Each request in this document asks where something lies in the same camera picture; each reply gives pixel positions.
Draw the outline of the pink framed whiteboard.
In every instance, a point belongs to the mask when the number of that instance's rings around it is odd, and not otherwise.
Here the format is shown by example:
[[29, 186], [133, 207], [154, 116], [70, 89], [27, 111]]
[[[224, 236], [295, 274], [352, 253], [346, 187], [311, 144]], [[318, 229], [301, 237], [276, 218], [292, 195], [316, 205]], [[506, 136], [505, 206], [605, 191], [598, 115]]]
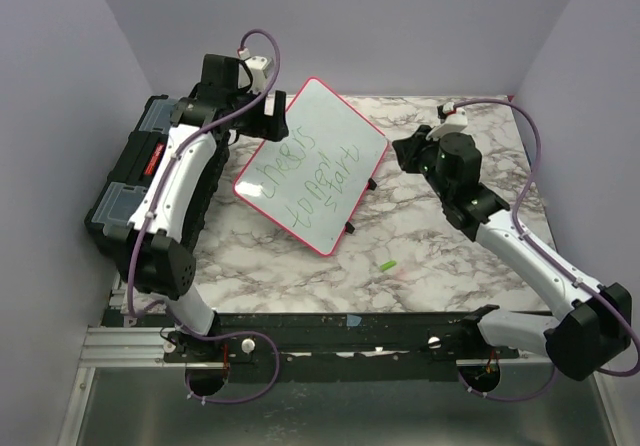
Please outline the pink framed whiteboard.
[[384, 133], [309, 78], [286, 107], [289, 135], [264, 141], [236, 178], [235, 195], [321, 256], [333, 254], [384, 158]]

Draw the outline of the green marker cap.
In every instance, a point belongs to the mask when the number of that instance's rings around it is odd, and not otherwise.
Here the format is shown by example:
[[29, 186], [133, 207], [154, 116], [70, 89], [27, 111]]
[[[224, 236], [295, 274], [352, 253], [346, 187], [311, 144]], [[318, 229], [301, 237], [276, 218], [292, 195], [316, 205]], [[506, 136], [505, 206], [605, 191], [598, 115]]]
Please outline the green marker cap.
[[395, 267], [396, 265], [397, 265], [397, 262], [395, 260], [390, 260], [380, 265], [379, 270], [382, 272], [385, 272]]

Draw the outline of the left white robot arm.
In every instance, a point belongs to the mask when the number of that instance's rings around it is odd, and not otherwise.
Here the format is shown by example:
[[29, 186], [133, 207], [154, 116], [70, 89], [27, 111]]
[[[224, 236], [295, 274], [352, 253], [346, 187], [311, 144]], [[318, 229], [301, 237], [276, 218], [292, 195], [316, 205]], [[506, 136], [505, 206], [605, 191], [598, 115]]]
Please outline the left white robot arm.
[[193, 285], [193, 250], [228, 160], [231, 135], [271, 142], [288, 135], [285, 93], [276, 92], [272, 113], [265, 110], [278, 73], [277, 59], [246, 48], [235, 57], [206, 55], [199, 81], [172, 105], [168, 129], [143, 167], [149, 181], [143, 197], [107, 235], [117, 245], [129, 316], [139, 319], [149, 310], [136, 308], [134, 295], [149, 296], [189, 334], [187, 348], [201, 361], [220, 353], [222, 338], [214, 330], [214, 309]]

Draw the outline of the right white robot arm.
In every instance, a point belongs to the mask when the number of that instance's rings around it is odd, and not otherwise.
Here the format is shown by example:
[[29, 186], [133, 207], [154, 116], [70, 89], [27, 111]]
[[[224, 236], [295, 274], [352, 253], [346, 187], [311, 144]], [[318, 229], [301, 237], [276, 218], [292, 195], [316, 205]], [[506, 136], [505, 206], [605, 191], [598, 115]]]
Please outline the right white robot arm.
[[551, 312], [540, 316], [484, 307], [461, 331], [462, 350], [474, 358], [494, 347], [544, 355], [576, 381], [624, 352], [632, 342], [629, 292], [618, 283], [602, 285], [516, 223], [508, 203], [481, 183], [482, 154], [471, 136], [450, 132], [433, 138], [431, 132], [422, 125], [410, 137], [393, 141], [400, 169], [423, 176], [447, 221], [501, 259]]

